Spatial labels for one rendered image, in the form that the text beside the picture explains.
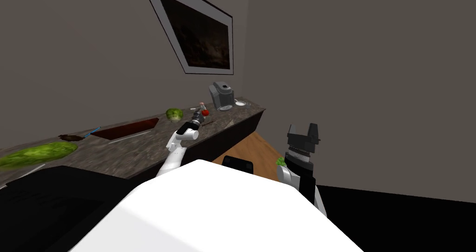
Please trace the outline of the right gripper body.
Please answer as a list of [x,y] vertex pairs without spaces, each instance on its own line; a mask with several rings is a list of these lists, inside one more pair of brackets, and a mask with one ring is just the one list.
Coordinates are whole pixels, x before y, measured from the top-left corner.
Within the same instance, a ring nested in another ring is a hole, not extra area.
[[299,134],[287,134],[287,144],[296,149],[303,150],[305,152],[314,152],[316,145],[320,142],[319,134],[299,135]]

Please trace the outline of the green lettuce head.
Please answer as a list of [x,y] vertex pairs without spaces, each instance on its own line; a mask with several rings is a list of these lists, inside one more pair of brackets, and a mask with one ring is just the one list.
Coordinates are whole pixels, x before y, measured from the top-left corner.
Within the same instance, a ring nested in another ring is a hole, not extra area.
[[165,115],[172,123],[178,123],[183,118],[183,111],[181,109],[168,109]]

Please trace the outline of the grey coffee machine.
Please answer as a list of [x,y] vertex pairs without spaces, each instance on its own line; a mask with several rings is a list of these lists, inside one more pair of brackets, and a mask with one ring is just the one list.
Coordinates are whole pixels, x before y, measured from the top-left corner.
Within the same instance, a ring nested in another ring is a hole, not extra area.
[[229,111],[234,105],[234,91],[223,81],[213,82],[209,86],[209,91],[213,100],[213,105],[219,111]]

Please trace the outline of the dark red tray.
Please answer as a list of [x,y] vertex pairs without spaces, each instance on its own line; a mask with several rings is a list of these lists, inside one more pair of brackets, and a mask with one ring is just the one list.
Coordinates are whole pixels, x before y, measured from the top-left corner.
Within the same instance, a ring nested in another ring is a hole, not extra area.
[[95,131],[91,135],[107,140],[115,140],[134,135],[139,132],[154,129],[159,118],[146,119],[121,126]]

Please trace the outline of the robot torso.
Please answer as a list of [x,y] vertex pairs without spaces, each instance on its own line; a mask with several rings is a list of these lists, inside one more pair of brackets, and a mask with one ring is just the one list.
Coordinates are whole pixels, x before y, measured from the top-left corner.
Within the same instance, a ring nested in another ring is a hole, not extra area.
[[133,189],[70,252],[363,252],[292,186],[196,160]]

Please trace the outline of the long green vegetable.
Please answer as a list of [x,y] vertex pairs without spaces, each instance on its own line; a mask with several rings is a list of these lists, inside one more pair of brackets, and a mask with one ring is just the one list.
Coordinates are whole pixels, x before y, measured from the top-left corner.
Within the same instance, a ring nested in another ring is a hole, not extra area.
[[52,142],[32,146],[0,158],[0,170],[11,170],[43,164],[64,158],[78,149],[72,142]]

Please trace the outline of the dark framed wall picture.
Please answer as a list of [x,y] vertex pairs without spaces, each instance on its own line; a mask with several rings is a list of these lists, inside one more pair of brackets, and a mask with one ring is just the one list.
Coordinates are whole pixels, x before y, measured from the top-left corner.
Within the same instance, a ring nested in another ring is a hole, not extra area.
[[206,0],[149,0],[184,73],[233,75],[233,17]]

